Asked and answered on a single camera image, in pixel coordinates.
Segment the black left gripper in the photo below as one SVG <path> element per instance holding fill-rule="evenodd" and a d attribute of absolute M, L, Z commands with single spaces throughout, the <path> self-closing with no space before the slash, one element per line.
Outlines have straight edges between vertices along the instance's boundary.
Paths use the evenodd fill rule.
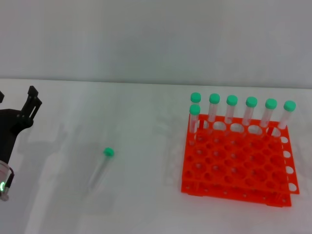
<path fill-rule="evenodd" d="M 21 111 L 3 109 L 0 111 L 0 160 L 9 163 L 18 134 L 33 125 L 42 101 L 38 98 L 38 91 L 34 86 L 28 90 L 28 98 Z M 4 94 L 0 92 L 0 102 Z"/>

